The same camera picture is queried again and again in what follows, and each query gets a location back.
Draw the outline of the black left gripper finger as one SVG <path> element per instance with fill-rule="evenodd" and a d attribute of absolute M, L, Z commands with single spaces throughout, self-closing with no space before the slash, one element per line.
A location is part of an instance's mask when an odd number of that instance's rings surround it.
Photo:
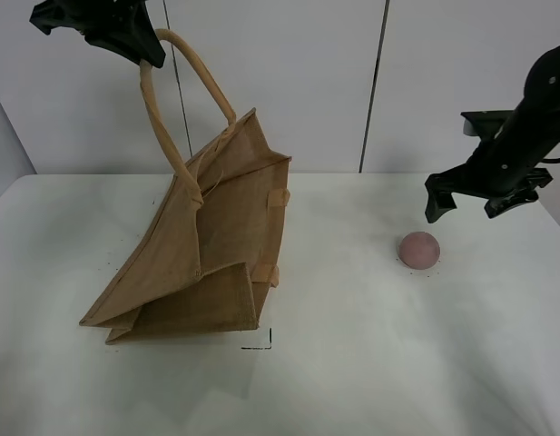
<path fill-rule="evenodd" d="M 89 45 L 111 51 L 135 64 L 142 60 L 163 67 L 166 53 L 147 11 L 122 11 L 84 30 Z"/>

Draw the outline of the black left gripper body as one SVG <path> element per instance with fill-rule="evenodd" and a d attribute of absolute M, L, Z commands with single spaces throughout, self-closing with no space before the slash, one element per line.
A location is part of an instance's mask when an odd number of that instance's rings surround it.
<path fill-rule="evenodd" d="M 47 0 L 34 6 L 29 22 L 46 35 L 58 27 L 82 33 L 114 30 L 138 4 L 121 0 Z"/>

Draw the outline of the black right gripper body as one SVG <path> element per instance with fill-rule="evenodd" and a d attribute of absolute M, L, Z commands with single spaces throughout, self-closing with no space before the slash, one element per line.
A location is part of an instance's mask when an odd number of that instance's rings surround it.
<path fill-rule="evenodd" d="M 552 175 L 538 166 L 552 143 L 550 113 L 506 110 L 461 115 L 464 134 L 475 136 L 479 144 L 465 163 L 428 177 L 430 204 L 453 204 L 454 193 L 498 203 L 552 182 Z"/>

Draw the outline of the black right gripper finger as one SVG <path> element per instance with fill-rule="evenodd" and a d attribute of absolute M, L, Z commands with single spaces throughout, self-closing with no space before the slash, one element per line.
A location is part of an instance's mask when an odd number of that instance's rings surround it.
<path fill-rule="evenodd" d="M 453 211 L 457 205 L 452 193 L 438 187 L 427 185 L 427 205 L 425 216 L 429 223 L 437 222 L 445 213 Z"/>
<path fill-rule="evenodd" d="M 542 189 L 548 184 L 549 181 L 540 183 L 525 181 L 511 193 L 489 199 L 484 206 L 487 217 L 493 219 L 516 207 L 537 202 L 539 199 L 537 189 Z"/>

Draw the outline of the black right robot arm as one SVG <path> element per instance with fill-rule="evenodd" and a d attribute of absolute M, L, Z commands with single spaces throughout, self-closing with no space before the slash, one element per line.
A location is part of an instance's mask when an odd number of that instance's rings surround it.
<path fill-rule="evenodd" d="M 457 208 L 455 193 L 486 200 L 488 218 L 539 199 L 537 189 L 553 181 L 540 163 L 560 144 L 560 46 L 534 63 L 523 98 L 513 110 L 463 112 L 464 134 L 479 145 L 467 161 L 426 182 L 429 223 Z"/>

